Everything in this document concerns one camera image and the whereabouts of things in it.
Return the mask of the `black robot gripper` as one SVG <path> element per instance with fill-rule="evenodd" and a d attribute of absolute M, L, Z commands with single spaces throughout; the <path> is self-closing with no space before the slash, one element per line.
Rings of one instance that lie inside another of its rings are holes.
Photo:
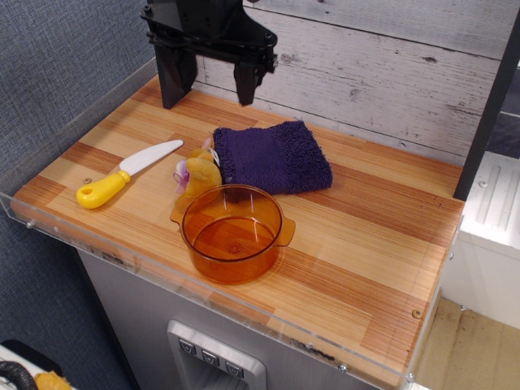
<path fill-rule="evenodd" d="M 140 16 L 154 43 L 162 105 L 171 109 L 193 87 L 196 54 L 235 63 L 233 75 L 242 106 L 275 71 L 278 38 L 245 12 L 242 1 L 149 2 Z"/>

